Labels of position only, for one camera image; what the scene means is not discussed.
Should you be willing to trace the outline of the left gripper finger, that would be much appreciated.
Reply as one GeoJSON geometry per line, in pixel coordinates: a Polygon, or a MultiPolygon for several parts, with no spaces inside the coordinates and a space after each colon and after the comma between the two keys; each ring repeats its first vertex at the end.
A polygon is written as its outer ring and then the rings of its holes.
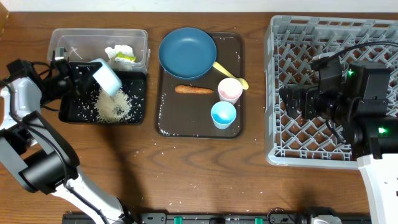
{"type": "Polygon", "coordinates": [[[71,77],[75,82],[87,82],[102,67],[101,62],[70,62],[71,77]]]}
{"type": "Polygon", "coordinates": [[[78,100],[88,100],[91,98],[91,90],[95,86],[95,79],[75,80],[73,96],[78,100]]]}

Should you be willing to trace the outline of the light blue bowl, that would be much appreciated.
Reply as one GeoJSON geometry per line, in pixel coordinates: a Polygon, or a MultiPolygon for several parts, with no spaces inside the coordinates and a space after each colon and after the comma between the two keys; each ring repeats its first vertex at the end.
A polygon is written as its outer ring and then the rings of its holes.
{"type": "Polygon", "coordinates": [[[99,70],[93,74],[93,77],[109,96],[114,96],[122,87],[119,77],[102,58],[92,60],[91,63],[101,64],[99,70]]]}

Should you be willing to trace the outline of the white rice pile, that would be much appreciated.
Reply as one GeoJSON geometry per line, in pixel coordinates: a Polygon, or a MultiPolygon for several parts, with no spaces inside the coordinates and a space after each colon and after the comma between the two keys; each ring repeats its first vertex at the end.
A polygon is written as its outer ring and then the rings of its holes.
{"type": "Polygon", "coordinates": [[[130,97],[120,89],[114,96],[109,96],[102,88],[95,102],[96,119],[102,123],[118,123],[132,118],[130,97]]]}

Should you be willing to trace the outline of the yellow snack wrapper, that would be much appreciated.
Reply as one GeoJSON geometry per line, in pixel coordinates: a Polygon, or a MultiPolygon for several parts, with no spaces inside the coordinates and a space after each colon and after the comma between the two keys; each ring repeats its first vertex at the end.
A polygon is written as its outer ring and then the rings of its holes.
{"type": "Polygon", "coordinates": [[[122,52],[118,52],[114,58],[115,62],[128,62],[134,63],[136,60],[135,57],[124,55],[122,52]]]}

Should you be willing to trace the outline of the yellow plastic spoon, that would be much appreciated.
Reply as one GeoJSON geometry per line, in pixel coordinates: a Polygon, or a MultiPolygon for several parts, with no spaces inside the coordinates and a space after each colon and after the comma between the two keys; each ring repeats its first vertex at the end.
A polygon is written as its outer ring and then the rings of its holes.
{"type": "Polygon", "coordinates": [[[219,64],[218,62],[214,62],[213,64],[213,68],[217,69],[219,72],[221,72],[222,74],[226,75],[229,78],[234,78],[236,79],[238,82],[240,82],[240,84],[242,85],[243,90],[248,90],[249,89],[249,84],[248,82],[243,79],[243,78],[238,78],[235,77],[232,73],[230,73],[229,71],[227,71],[227,69],[225,69],[221,64],[219,64]]]}

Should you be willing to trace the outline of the pink plastic cup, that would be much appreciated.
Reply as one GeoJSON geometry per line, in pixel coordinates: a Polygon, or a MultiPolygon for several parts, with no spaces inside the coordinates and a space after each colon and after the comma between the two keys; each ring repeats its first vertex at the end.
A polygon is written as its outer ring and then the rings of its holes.
{"type": "Polygon", "coordinates": [[[235,78],[224,78],[218,84],[218,94],[221,101],[235,104],[243,93],[242,84],[235,78]]]}

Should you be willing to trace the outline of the light blue plastic cup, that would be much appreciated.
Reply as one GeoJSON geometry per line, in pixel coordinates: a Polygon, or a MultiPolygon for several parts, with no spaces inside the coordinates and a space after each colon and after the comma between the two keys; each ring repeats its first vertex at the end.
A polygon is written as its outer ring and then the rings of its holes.
{"type": "Polygon", "coordinates": [[[233,104],[227,101],[219,101],[211,108],[213,124],[218,129],[228,128],[236,119],[237,112],[233,104]]]}

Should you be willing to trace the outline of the dark blue plate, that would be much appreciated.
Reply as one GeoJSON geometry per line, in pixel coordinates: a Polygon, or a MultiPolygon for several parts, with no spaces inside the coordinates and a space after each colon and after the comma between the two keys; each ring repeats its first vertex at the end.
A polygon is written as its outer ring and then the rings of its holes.
{"type": "Polygon", "coordinates": [[[159,46],[159,62],[172,76],[193,80],[207,73],[216,61],[212,37],[203,30],[184,27],[168,33],[159,46]]]}

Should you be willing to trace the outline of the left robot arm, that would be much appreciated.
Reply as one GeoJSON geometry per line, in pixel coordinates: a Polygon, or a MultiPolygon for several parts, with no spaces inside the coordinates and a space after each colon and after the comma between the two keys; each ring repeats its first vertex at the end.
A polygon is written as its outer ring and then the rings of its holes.
{"type": "Polygon", "coordinates": [[[62,198],[95,223],[135,223],[120,199],[101,190],[82,171],[74,148],[41,114],[41,109],[65,96],[83,96],[93,83],[114,94],[121,81],[101,59],[45,63],[17,59],[1,80],[4,118],[1,122],[1,164],[28,192],[62,198]]]}

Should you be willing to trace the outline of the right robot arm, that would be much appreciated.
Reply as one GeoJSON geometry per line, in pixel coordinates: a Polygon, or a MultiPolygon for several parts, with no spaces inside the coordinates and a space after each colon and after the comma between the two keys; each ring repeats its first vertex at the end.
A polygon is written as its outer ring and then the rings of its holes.
{"type": "Polygon", "coordinates": [[[347,74],[339,57],[313,61],[319,82],[280,91],[287,114],[323,118],[343,130],[364,181],[373,223],[397,223],[397,118],[387,115],[391,71],[382,63],[354,61],[347,74]]]}

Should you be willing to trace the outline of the black rectangular waste tray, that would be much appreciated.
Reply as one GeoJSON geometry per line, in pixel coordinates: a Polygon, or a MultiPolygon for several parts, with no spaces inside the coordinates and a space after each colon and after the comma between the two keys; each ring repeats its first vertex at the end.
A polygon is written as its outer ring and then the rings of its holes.
{"type": "Polygon", "coordinates": [[[117,71],[122,87],[110,97],[94,82],[83,99],[64,97],[58,118],[65,123],[141,124],[145,114],[146,75],[117,71]]]}

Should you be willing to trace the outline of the clear plastic waste bin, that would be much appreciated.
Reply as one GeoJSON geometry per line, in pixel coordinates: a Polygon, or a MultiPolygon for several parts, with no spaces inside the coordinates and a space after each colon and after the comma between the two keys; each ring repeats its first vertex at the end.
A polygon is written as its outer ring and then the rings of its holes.
{"type": "Polygon", "coordinates": [[[71,62],[90,62],[102,58],[114,70],[147,73],[150,49],[148,35],[142,29],[55,29],[52,33],[47,60],[51,61],[53,51],[63,47],[71,62]],[[134,62],[113,62],[110,51],[117,45],[132,48],[134,62]]]}

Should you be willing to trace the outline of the grey dishwasher rack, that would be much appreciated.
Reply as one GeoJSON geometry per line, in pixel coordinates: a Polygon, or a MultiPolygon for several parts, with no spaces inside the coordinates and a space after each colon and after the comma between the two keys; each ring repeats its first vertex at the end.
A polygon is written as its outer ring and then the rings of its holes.
{"type": "Polygon", "coordinates": [[[285,87],[318,82],[310,68],[320,54],[333,55],[366,42],[397,42],[397,20],[273,16],[264,36],[266,160],[275,166],[356,170],[349,145],[339,143],[323,118],[289,117],[285,87]]]}

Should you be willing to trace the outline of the orange carrot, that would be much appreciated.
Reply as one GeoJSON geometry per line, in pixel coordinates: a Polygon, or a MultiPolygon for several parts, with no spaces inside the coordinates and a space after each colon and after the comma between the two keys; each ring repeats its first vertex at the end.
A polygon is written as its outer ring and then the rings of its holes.
{"type": "Polygon", "coordinates": [[[207,94],[212,94],[214,91],[212,89],[201,88],[196,86],[177,85],[175,87],[175,92],[180,94],[207,95],[207,94]]]}

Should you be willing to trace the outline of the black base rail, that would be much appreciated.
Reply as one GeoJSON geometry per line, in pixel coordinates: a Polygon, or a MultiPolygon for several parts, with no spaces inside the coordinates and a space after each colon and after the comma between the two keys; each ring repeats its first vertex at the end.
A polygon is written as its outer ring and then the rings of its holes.
{"type": "Polygon", "coordinates": [[[300,213],[288,213],[282,208],[273,208],[266,215],[142,213],[139,215],[139,221],[145,224],[370,224],[372,222],[369,216],[339,215],[333,209],[326,207],[310,207],[300,213]]]}

